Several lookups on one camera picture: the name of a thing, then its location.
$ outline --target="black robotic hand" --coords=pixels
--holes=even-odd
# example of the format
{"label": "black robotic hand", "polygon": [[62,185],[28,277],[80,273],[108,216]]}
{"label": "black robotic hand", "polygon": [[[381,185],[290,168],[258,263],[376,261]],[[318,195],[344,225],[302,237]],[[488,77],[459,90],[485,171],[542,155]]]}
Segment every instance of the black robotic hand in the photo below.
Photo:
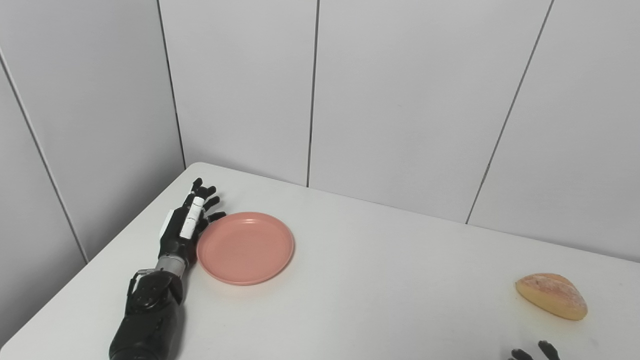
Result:
{"label": "black robotic hand", "polygon": [[[540,347],[540,350],[542,350],[542,352],[547,357],[547,359],[560,360],[560,357],[558,356],[558,351],[550,343],[543,340],[538,343],[538,347]],[[533,357],[531,357],[531,355],[527,354],[521,348],[514,349],[511,352],[511,356],[513,357],[509,360],[533,360]]]}
{"label": "black robotic hand", "polygon": [[196,242],[209,223],[224,212],[204,214],[220,202],[215,186],[202,179],[181,207],[173,210],[160,237],[160,253],[153,269],[138,270],[129,281],[124,319],[109,348],[110,360],[167,360],[176,328],[182,319],[178,308],[184,299],[182,274],[196,260]]}
{"label": "black robotic hand", "polygon": [[204,214],[220,202],[220,197],[214,196],[216,187],[202,186],[202,179],[193,182],[191,192],[187,195],[181,207],[173,210],[171,218],[160,238],[160,253],[163,256],[177,256],[183,259],[186,267],[193,264],[196,258],[195,246],[198,237],[207,226],[227,214],[224,211],[213,213],[206,217]]}

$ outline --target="robotic hand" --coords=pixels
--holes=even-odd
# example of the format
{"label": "robotic hand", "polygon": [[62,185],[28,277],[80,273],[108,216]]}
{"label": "robotic hand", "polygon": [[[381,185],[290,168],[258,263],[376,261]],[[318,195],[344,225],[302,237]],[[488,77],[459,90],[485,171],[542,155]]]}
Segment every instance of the robotic hand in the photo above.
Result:
{"label": "robotic hand", "polygon": [[218,196],[206,201],[215,192],[215,186],[205,188],[198,178],[182,206],[167,216],[156,267],[138,270],[129,281],[125,316],[109,348],[111,360],[167,360],[184,297],[182,274],[196,261],[200,233],[226,215],[204,215],[220,202]]}
{"label": "robotic hand", "polygon": [[[558,356],[558,351],[550,343],[547,343],[546,341],[541,341],[538,343],[538,347],[540,347],[540,350],[542,350],[542,352],[547,357],[547,359],[560,360],[560,357]],[[531,357],[531,355],[527,354],[521,348],[517,348],[514,351],[512,351],[511,356],[513,357],[509,360],[533,360],[533,357]]]}

